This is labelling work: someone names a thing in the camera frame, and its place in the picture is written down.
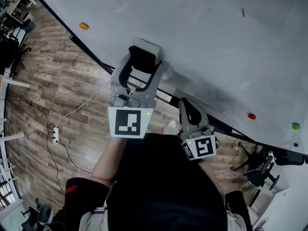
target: power strip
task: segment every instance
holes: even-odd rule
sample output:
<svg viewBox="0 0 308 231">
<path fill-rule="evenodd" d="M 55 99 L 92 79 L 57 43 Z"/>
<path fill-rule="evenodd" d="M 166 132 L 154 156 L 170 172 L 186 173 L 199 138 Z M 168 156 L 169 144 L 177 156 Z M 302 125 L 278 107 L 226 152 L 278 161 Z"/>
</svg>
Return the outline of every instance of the power strip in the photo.
<svg viewBox="0 0 308 231">
<path fill-rule="evenodd" d="M 53 128 L 53 142 L 58 144 L 59 143 L 59 129 L 58 128 Z"/>
</svg>

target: red logo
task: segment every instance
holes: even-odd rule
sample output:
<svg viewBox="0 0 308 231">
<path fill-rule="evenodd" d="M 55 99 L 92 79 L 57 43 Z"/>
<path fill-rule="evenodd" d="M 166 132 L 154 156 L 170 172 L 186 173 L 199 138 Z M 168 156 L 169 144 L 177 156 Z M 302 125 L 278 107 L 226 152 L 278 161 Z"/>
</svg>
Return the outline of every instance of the red logo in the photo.
<svg viewBox="0 0 308 231">
<path fill-rule="evenodd" d="M 73 185 L 69 188 L 66 189 L 65 193 L 71 193 L 72 191 L 74 191 L 77 188 L 78 185 Z"/>
</svg>

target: floor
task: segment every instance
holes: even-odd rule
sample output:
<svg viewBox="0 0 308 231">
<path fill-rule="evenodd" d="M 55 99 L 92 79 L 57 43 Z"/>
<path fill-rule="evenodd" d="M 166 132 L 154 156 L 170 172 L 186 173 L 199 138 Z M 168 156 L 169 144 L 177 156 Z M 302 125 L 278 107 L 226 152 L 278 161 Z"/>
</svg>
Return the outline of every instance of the floor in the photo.
<svg viewBox="0 0 308 231">
<path fill-rule="evenodd" d="M 8 153 L 16 165 L 14 173 L 18 179 L 15 183 L 25 203 L 36 206 L 35 198 L 38 198 L 41 203 L 50 203 L 57 211 L 64 204 L 64 194 L 58 185 L 57 170 L 47 151 L 46 140 L 59 170 L 62 189 L 69 178 L 89 177 L 89 174 L 72 165 L 62 145 L 47 139 L 47 119 L 44 116 L 36 118 L 34 109 L 37 116 L 45 114 L 49 123 L 57 124 L 62 116 L 77 109 L 101 89 L 110 76 L 70 41 L 69 33 L 39 2 L 31 13 L 36 27 L 28 35 L 26 44 L 32 51 L 23 58 L 25 70 L 19 67 L 15 77 L 31 84 L 31 88 L 10 86 L 6 111 L 6 134 L 23 131 L 26 136 L 9 141 Z M 14 100 L 30 100 L 34 109 L 25 102 Z M 84 108 L 63 119 L 59 125 L 61 142 L 75 164 L 87 171 L 93 169 L 110 138 L 109 105 L 110 87 L 107 85 Z M 162 133 L 171 118 L 179 119 L 178 109 L 157 100 L 149 129 Z M 211 165 L 220 175 L 230 172 L 231 166 L 240 165 L 246 156 L 237 147 L 238 140 L 221 134 L 217 137 L 220 147 Z M 250 151 L 254 147 L 246 142 L 244 145 Z M 256 193 L 242 175 L 228 174 L 219 179 L 227 191 L 243 191 L 247 203 Z"/>
</svg>

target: person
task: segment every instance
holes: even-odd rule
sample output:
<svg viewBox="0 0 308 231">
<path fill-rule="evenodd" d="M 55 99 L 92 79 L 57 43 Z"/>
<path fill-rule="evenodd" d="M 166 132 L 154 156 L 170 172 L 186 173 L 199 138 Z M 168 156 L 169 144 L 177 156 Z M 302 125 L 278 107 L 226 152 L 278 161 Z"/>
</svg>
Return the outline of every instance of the person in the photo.
<svg viewBox="0 0 308 231">
<path fill-rule="evenodd" d="M 226 231 L 220 193 L 209 162 L 189 161 L 178 136 L 111 138 L 90 179 L 67 181 L 65 230 Z"/>
</svg>

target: desk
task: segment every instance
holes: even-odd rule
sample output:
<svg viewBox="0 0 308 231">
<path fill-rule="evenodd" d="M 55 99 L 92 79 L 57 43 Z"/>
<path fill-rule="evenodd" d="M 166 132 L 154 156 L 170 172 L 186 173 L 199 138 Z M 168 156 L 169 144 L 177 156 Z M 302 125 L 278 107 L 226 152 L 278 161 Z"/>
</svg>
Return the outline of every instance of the desk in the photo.
<svg viewBox="0 0 308 231">
<path fill-rule="evenodd" d="M 157 44 L 161 90 L 199 99 L 254 141 L 308 154 L 308 0 L 41 2 L 101 63 L 116 67 L 136 38 Z"/>
<path fill-rule="evenodd" d="M 275 217 L 279 216 L 280 212 L 286 208 L 286 201 L 291 194 L 291 189 L 285 189 L 274 194 L 273 198 L 270 200 L 268 206 L 265 210 L 258 215 L 254 212 L 254 206 L 249 209 L 249 214 L 251 216 L 251 224 L 253 228 L 263 227 L 264 230 L 267 230 L 266 227 L 275 221 Z"/>
<path fill-rule="evenodd" d="M 17 5 L 19 4 L 20 1 L 21 1 L 21 0 L 15 0 L 15 2 L 7 8 L 6 13 L 12 14 L 13 11 L 14 11 L 14 9 L 17 7 Z M 27 6 L 28 8 L 29 8 L 32 4 L 34 4 L 34 6 L 37 4 L 34 0 L 29 0 L 29 1 L 30 1 L 30 3 L 29 3 L 29 5 Z"/>
</svg>

